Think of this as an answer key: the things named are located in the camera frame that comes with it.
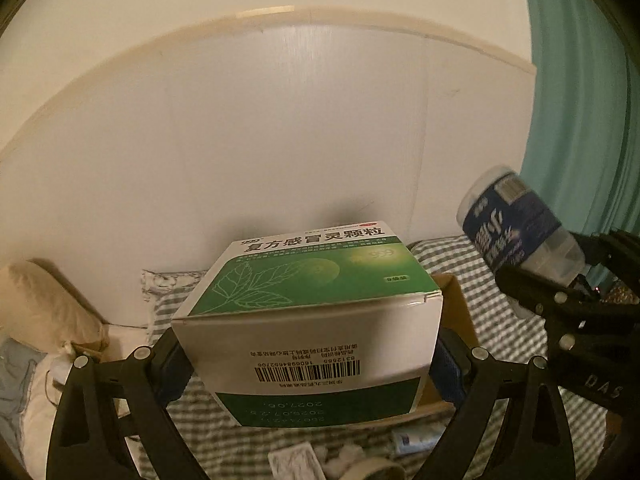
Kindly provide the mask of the small cluttered cardboard box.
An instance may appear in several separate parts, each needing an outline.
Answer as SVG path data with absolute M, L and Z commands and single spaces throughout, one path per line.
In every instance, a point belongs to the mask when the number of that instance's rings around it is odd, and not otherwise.
M 80 356 L 86 356 L 89 360 L 102 363 L 106 361 L 107 348 L 108 342 L 106 340 L 85 342 L 84 344 L 65 341 L 62 347 L 62 352 L 70 363 L 75 362 L 75 360 Z

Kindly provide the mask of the silver blister pack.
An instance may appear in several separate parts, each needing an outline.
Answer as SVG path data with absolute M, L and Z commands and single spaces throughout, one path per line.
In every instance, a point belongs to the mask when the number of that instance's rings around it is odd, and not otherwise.
M 317 455 L 309 442 L 281 448 L 268 454 L 268 462 L 277 480 L 324 480 Z

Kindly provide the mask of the teal green curtain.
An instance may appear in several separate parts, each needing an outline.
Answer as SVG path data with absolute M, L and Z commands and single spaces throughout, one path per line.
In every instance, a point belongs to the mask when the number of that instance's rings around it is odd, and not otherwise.
M 537 69 L 521 175 L 574 233 L 639 231 L 639 71 L 593 0 L 527 0 Z

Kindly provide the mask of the white patterned pillow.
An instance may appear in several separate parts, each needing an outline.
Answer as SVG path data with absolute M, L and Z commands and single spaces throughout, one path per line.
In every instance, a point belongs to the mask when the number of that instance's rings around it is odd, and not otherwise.
M 141 291 L 145 302 L 152 302 L 157 298 L 191 290 L 202 277 L 205 271 L 179 271 L 179 272 L 152 272 L 141 271 Z

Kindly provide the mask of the grey checkered bed quilt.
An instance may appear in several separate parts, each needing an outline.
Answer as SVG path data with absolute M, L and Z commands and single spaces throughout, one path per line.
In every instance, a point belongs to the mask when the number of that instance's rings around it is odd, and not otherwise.
M 535 354 L 544 354 L 544 322 L 540 318 L 519 320 L 513 314 L 508 298 L 499 292 L 484 260 L 464 236 L 422 240 L 411 245 L 410 252 L 430 274 L 450 273 L 458 279 L 480 345 L 492 356 L 503 361 L 526 363 Z M 149 342 L 160 339 L 191 290 L 174 292 L 149 302 Z M 605 410 L 567 390 L 560 391 L 573 439 L 576 478 L 587 479 L 602 451 Z M 167 411 L 211 479 L 274 479 L 268 453 L 304 442 L 309 442 L 313 448 L 325 445 L 331 455 L 344 444 L 355 443 L 367 456 L 382 456 L 400 463 L 407 478 L 411 478 L 430 451 L 398 456 L 392 431 L 417 424 L 448 422 L 448 416 L 445 416 L 444 420 L 425 417 L 405 424 L 360 430 L 241 428 L 235 426 L 195 374 L 182 397 L 169 404 Z M 499 408 L 491 417 L 486 442 L 474 457 L 465 479 L 479 477 L 484 469 L 502 414 L 503 409 Z

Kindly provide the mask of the beige masking tape roll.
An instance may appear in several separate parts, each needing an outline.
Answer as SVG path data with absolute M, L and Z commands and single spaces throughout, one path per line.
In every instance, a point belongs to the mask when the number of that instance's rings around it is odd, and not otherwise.
M 405 480 L 405 469 L 382 457 L 369 457 L 347 469 L 340 480 Z

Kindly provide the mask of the grey blue cloth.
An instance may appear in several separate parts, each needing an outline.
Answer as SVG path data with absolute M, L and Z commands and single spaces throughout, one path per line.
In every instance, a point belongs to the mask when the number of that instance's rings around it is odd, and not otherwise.
M 37 365 L 46 355 L 12 338 L 1 341 L 1 437 L 23 465 L 22 414 L 26 408 L 29 385 Z

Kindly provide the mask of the large brown cardboard box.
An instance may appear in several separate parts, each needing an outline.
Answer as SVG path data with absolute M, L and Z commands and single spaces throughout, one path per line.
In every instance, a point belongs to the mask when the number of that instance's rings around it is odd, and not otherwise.
M 458 279 L 450 273 L 436 273 L 432 278 L 442 291 L 444 302 L 433 362 L 416 409 L 375 422 L 360 422 L 349 429 L 389 427 L 450 415 L 465 399 L 471 374 L 469 354 L 480 343 Z

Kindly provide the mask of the white plush toy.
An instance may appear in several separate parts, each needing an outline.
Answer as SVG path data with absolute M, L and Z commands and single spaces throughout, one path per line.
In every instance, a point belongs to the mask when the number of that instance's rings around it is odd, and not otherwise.
M 366 458 L 364 449 L 355 443 L 344 444 L 333 455 L 325 445 L 317 445 L 314 447 L 314 454 L 316 454 L 322 471 L 328 479 L 341 478 L 352 466 Z

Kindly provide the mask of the green white medicine box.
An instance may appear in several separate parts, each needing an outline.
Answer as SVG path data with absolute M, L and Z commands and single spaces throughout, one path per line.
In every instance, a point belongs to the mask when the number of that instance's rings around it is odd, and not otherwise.
M 171 320 L 243 427 L 377 422 L 416 409 L 442 291 L 382 222 L 232 243 Z

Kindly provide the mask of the clear bottle dark label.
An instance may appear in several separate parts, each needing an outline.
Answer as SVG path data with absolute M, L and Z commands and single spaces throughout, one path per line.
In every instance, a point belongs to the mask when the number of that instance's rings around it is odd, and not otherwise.
M 586 260 L 574 235 L 508 166 L 495 166 L 471 186 L 459 205 L 457 222 L 492 272 L 518 266 L 568 286 Z

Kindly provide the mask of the beige pillow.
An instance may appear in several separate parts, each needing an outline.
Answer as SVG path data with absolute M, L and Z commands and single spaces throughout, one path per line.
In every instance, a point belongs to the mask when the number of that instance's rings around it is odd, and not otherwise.
M 76 346 L 101 352 L 107 328 L 51 274 L 29 261 L 1 269 L 1 329 L 20 344 L 46 353 Z

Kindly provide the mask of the small white blue box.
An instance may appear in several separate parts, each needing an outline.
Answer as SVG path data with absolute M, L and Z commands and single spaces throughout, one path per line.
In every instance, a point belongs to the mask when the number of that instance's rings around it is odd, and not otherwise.
M 443 422 L 417 424 L 392 431 L 398 456 L 431 451 L 447 429 Z

